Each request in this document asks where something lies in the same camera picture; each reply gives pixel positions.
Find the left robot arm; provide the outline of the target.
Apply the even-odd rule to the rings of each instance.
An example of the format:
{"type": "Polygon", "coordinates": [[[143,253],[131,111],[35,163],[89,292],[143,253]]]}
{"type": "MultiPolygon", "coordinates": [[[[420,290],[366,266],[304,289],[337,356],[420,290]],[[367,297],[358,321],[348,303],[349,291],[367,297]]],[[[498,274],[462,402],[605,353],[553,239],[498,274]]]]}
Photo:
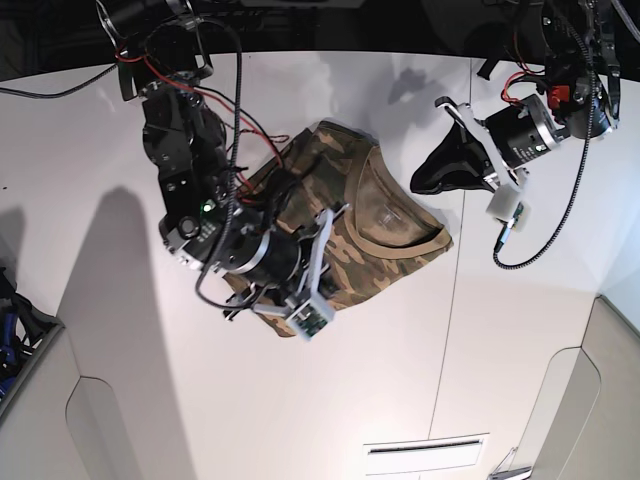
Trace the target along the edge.
{"type": "Polygon", "coordinates": [[[521,66],[504,84],[505,107],[477,119],[469,104],[436,99],[453,126],[414,172],[421,195],[453,190],[494,192],[522,186],[526,166],[575,138],[589,143],[617,127],[620,65],[608,1],[546,1],[540,24],[544,67],[521,66]]]}

